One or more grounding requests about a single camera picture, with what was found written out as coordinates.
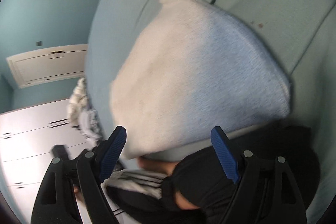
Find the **white knitted sweater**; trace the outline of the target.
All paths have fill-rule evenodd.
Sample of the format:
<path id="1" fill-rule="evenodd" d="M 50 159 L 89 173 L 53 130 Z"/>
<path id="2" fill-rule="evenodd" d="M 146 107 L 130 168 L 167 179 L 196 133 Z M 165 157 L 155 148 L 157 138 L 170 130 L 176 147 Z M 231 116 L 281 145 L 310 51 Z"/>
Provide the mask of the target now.
<path id="1" fill-rule="evenodd" d="M 201 0 L 161 0 L 110 86 L 126 159 L 285 118 L 290 82 L 243 22 Z"/>

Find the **black white striped garment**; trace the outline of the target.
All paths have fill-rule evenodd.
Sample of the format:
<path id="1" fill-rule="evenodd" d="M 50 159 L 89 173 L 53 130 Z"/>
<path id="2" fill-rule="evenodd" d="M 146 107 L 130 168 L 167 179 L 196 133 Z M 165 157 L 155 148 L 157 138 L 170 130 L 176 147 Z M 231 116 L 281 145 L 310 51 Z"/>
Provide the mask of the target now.
<path id="1" fill-rule="evenodd" d="M 165 174 L 143 169 L 123 169 L 113 172 L 103 185 L 145 194 L 159 200 L 162 197 L 162 183 L 166 177 Z"/>

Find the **white drawer cabinet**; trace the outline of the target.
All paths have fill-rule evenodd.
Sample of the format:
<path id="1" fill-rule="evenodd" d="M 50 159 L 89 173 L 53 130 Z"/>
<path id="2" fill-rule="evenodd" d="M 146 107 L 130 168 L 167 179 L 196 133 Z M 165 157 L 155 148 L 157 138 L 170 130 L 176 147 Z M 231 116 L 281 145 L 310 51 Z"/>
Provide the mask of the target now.
<path id="1" fill-rule="evenodd" d="M 93 148 L 67 119 L 67 100 L 1 114 L 1 171 L 11 198 L 25 223 L 33 206 L 55 145 L 63 145 L 74 159 Z"/>

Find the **white wardrobe door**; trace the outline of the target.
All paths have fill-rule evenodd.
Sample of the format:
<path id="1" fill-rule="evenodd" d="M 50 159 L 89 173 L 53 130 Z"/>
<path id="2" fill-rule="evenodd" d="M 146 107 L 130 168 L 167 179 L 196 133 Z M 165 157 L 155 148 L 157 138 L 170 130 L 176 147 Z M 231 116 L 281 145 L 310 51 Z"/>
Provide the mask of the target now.
<path id="1" fill-rule="evenodd" d="M 83 77 L 88 44 L 43 48 L 6 58 L 19 88 Z"/>

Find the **light blue bed sheet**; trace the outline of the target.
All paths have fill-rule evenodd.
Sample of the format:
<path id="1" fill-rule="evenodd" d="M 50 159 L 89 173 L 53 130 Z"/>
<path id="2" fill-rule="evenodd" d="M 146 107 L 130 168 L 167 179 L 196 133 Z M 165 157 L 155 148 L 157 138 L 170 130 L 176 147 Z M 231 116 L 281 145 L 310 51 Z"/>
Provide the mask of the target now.
<path id="1" fill-rule="evenodd" d="M 311 127 L 321 165 L 317 193 L 307 209 L 317 223 L 335 196 L 335 0 L 205 0 L 244 21 L 265 40 L 294 85 L 289 120 Z M 88 39 L 88 92 L 106 135 L 114 129 L 110 83 L 159 0 L 100 0 Z"/>

